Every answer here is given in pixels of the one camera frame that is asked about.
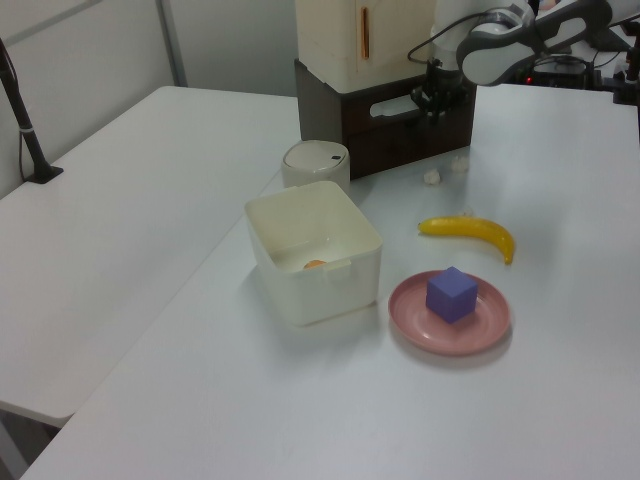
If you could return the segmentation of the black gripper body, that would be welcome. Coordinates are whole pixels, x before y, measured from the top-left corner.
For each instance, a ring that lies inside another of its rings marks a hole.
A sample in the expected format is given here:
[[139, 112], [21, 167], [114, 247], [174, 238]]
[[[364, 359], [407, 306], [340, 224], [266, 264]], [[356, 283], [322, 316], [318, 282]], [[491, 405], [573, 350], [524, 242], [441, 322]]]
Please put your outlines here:
[[463, 90], [463, 77], [459, 70], [447, 70], [437, 58], [427, 61], [423, 93], [429, 99], [453, 98]]

